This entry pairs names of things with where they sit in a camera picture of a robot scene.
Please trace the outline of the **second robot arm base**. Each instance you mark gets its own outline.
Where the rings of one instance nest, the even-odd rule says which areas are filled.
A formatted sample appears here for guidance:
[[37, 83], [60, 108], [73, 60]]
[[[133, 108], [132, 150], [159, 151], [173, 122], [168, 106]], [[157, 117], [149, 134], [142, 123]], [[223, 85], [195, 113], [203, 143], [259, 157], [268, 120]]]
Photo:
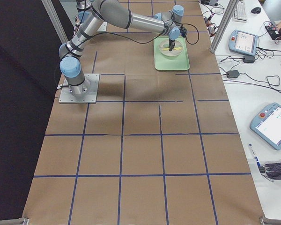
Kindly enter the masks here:
[[92, 2], [93, 0], [76, 0], [78, 14], [75, 16], [74, 33], [78, 31], [78, 29], [90, 16]]

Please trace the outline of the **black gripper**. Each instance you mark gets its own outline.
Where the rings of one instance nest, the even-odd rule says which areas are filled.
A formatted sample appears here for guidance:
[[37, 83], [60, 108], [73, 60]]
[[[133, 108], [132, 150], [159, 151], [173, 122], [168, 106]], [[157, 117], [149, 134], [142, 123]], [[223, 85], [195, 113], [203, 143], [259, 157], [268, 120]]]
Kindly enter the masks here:
[[175, 40], [169, 38], [169, 51], [171, 52], [174, 47], [175, 47]]

